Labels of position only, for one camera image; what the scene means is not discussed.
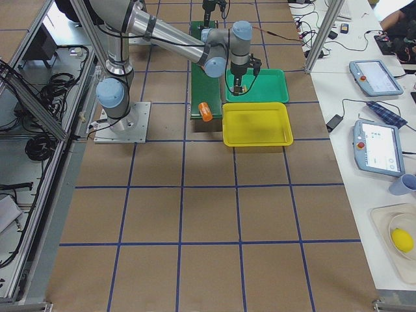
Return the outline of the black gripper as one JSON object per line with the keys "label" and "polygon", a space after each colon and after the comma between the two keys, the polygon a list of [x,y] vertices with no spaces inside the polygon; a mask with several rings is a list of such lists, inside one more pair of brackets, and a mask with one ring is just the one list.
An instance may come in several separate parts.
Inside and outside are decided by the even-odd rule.
{"label": "black gripper", "polygon": [[262,62],[259,58],[250,55],[249,60],[245,64],[235,64],[231,63],[231,73],[234,75],[233,78],[233,91],[242,92],[244,86],[242,85],[242,76],[245,75],[248,71],[248,68],[253,70],[253,75],[258,76],[261,71]]}
{"label": "black gripper", "polygon": [[203,26],[208,27],[211,19],[211,12],[216,7],[220,8],[221,12],[224,12],[227,6],[226,0],[203,0],[202,8],[204,9]]}

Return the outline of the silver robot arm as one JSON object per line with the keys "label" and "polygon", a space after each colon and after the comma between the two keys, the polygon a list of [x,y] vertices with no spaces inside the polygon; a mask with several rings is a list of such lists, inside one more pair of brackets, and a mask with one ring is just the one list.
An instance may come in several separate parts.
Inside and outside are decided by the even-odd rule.
{"label": "silver robot arm", "polygon": [[177,53],[202,67],[212,78],[227,70],[234,76],[233,93],[242,94],[242,78],[251,68],[260,72],[261,61],[250,53],[252,25],[237,21],[228,30],[206,27],[197,39],[147,13],[138,1],[91,1],[92,10],[104,22],[108,39],[105,68],[109,77],[96,88],[96,97],[113,133],[130,131],[139,116],[130,102],[133,67],[129,60],[129,34]]}

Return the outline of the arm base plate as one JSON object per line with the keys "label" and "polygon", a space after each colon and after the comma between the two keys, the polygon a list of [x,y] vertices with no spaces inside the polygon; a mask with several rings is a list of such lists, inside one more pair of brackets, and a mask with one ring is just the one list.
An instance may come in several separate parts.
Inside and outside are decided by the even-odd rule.
{"label": "arm base plate", "polygon": [[145,143],[151,103],[133,102],[131,103],[130,113],[116,124],[109,120],[99,123],[97,131],[93,133],[94,142],[97,144],[129,144]]}

